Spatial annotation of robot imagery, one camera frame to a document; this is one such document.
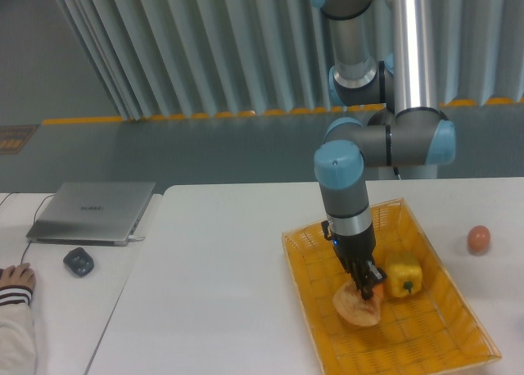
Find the white sleeved forearm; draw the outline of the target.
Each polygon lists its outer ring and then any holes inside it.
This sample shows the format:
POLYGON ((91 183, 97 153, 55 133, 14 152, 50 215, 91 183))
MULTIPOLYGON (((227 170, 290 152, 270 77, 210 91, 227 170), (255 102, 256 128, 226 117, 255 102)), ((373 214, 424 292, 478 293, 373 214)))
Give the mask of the white sleeved forearm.
POLYGON ((1 288, 1 374, 35 374, 32 295, 27 287, 1 288))

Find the person's hand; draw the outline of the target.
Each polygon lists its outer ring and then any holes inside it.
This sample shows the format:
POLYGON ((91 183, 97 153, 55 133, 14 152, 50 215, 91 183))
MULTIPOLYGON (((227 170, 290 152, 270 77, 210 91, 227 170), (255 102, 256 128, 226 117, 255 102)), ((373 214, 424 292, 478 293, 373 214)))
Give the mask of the person's hand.
POLYGON ((31 293, 36 285, 35 272, 30 263, 11 265, 1 272, 0 288, 24 288, 31 293))

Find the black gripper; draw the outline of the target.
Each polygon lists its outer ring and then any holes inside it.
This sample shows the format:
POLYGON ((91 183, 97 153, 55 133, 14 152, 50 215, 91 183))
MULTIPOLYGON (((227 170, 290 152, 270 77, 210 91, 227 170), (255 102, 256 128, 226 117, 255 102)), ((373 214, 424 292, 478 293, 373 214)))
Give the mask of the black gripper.
POLYGON ((386 280, 386 272, 374 264, 376 245, 373 225, 354 235, 341 235, 332 231, 328 221, 321 223, 324 238, 331 241, 343 269, 351 274, 357 291, 364 300, 372 298, 373 288, 386 280))

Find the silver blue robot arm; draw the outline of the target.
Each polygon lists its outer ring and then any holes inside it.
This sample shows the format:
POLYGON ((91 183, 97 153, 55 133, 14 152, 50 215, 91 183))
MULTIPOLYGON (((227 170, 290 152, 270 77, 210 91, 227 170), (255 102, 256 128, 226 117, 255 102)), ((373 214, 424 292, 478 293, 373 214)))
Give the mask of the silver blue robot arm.
POLYGON ((369 47, 366 17, 374 1, 311 0, 331 30, 334 93, 344 106, 383 105, 375 125, 335 120, 314 153, 324 236, 365 300, 386 280, 373 258, 365 169, 448 164, 456 148, 454 125, 437 99, 433 0, 385 0, 392 15, 390 61, 375 60, 369 47))

